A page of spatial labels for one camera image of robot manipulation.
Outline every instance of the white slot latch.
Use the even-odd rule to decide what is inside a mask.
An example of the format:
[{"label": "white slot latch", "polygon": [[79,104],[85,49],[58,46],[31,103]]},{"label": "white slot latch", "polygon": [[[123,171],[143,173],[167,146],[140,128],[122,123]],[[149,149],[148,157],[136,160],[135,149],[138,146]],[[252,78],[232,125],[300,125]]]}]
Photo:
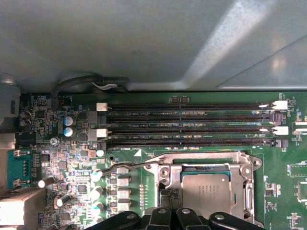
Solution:
[{"label": "white slot latch", "polygon": [[107,137],[107,129],[106,128],[99,128],[96,130],[98,138],[106,138]]},{"label": "white slot latch", "polygon": [[272,128],[273,134],[276,135],[289,135],[289,127],[288,126],[276,126]]},{"label": "white slot latch", "polygon": [[272,107],[274,110],[287,110],[288,109],[288,101],[275,101],[272,104],[274,105]]},{"label": "white slot latch", "polygon": [[98,112],[106,112],[107,111],[107,103],[100,103],[96,104],[96,111]]}]

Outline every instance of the black memory slot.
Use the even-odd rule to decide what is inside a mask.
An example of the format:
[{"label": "black memory slot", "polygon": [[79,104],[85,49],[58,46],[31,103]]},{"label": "black memory slot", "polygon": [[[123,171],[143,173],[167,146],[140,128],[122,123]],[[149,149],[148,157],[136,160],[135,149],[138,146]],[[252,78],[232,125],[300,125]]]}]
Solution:
[{"label": "black memory slot", "polygon": [[194,144],[178,144],[178,143],[161,143],[161,144],[129,144],[129,145],[108,145],[108,150],[114,150],[119,148],[200,148],[200,147],[222,147],[222,146],[274,146],[274,144],[263,143],[263,142],[235,142],[235,143],[194,143]]},{"label": "black memory slot", "polygon": [[235,143],[271,143],[269,138],[204,138],[204,139],[156,139],[156,140],[110,140],[107,145],[201,145],[201,144],[235,144]]},{"label": "black memory slot", "polygon": [[255,115],[159,115],[159,116],[108,116],[107,120],[111,122],[131,122],[131,121],[189,121],[198,120],[203,122],[236,122],[236,121],[253,121],[265,122],[275,121],[273,114],[255,114]]},{"label": "black memory slot", "polygon": [[223,104],[223,103],[212,103],[212,104],[195,104],[195,103],[169,103],[169,104],[110,104],[109,107],[112,111],[131,111],[131,110],[178,110],[178,109],[195,109],[195,110],[208,110],[208,111],[219,111],[219,110],[268,110],[269,107],[260,108],[261,103],[252,104]]},{"label": "black memory slot", "polygon": [[239,134],[239,133],[260,133],[261,126],[217,126],[217,127],[155,127],[155,128],[108,128],[112,135],[123,133],[187,133],[202,132],[205,134]]}]

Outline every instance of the cable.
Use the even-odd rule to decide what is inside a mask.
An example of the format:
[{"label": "cable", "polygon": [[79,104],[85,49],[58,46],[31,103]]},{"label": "cable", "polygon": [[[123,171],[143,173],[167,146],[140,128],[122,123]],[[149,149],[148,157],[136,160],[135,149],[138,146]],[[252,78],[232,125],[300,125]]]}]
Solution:
[{"label": "cable", "polygon": [[54,87],[54,89],[51,92],[51,107],[54,111],[57,111],[59,109],[58,93],[68,87],[80,85],[83,83],[92,83],[92,82],[101,82],[105,85],[116,84],[124,86],[128,81],[129,79],[127,77],[122,77],[122,76],[105,77],[100,75],[86,75],[62,81],[56,87]]},{"label": "cable", "polygon": [[109,90],[109,89],[118,87],[118,85],[116,85],[116,84],[108,84],[108,85],[104,85],[104,86],[97,85],[95,82],[93,82],[92,84],[94,86],[96,86],[97,88],[99,88],[100,90]]}]

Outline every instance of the screw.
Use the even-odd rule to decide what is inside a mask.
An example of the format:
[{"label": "screw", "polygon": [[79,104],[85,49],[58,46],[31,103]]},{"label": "screw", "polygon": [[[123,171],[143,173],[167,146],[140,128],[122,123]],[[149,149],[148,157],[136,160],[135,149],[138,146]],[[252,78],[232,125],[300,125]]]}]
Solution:
[{"label": "screw", "polygon": [[158,213],[164,214],[164,213],[166,213],[166,210],[165,210],[165,209],[160,209],[160,210],[158,211]]},{"label": "screw", "polygon": [[126,218],[127,218],[127,219],[133,219],[133,218],[135,218],[135,215],[130,214],[130,215],[127,215]]},{"label": "screw", "polygon": [[250,173],[250,170],[249,170],[249,169],[244,169],[244,172],[245,172],[246,174],[249,174],[249,173]]},{"label": "screw", "polygon": [[184,208],[183,210],[181,210],[182,213],[184,214],[189,214],[190,213],[190,210],[188,210],[187,208]]},{"label": "screw", "polygon": [[259,166],[260,165],[260,161],[254,161],[254,165],[255,166]]},{"label": "screw", "polygon": [[160,170],[160,176],[161,177],[168,177],[168,168],[162,168],[161,170]]},{"label": "screw", "polygon": [[223,220],[223,219],[225,219],[225,217],[224,217],[223,215],[221,215],[221,214],[215,215],[215,218],[218,219],[218,220]]}]

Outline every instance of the green circuit board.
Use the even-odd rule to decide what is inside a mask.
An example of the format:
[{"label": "green circuit board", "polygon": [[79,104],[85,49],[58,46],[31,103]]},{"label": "green circuit board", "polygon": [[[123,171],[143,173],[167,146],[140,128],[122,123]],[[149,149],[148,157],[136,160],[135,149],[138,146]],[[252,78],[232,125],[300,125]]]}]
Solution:
[{"label": "green circuit board", "polygon": [[[283,136],[289,141],[289,145],[287,148],[253,145],[194,148],[122,147],[109,149],[101,157],[96,156],[99,141],[89,134],[89,130],[100,127],[99,123],[95,122],[97,117],[93,118],[93,114],[89,114],[90,111],[96,111],[96,103],[169,104],[172,100],[184,100],[185,103],[194,104],[252,104],[287,100],[288,110],[283,111],[284,120],[281,126],[289,127],[289,135]],[[116,180],[116,175],[94,183],[90,180],[90,174],[95,169],[106,169],[114,163],[124,161],[140,163],[167,152],[238,150],[263,161],[263,166],[254,172],[255,219],[263,223],[268,230],[307,229],[307,129],[295,131],[298,128],[295,122],[307,122],[307,92],[63,94],[59,97],[59,104],[59,110],[53,111],[48,94],[25,94],[21,97],[21,112],[27,111],[31,114],[31,125],[23,130],[35,131],[37,141],[37,145],[31,150],[32,174],[31,183],[27,186],[35,186],[47,176],[57,179],[55,184],[48,186],[47,208],[39,216],[40,230],[47,229],[51,224],[71,224],[73,229],[80,230],[90,226],[94,217],[91,209],[93,203],[88,197],[95,186],[103,188],[98,200],[104,206],[100,217],[105,219],[118,212],[112,207],[117,199],[110,194],[110,190],[116,188],[116,183],[111,183],[112,179]],[[67,116],[76,120],[73,137],[63,135],[63,119]],[[265,126],[265,123],[254,125]],[[271,134],[242,136],[269,138]],[[234,138],[232,134],[223,137]],[[154,207],[155,204],[153,175],[139,168],[132,170],[129,177],[130,210],[142,215],[145,209]],[[69,204],[63,208],[55,208],[55,197],[67,193],[72,196]]]}]

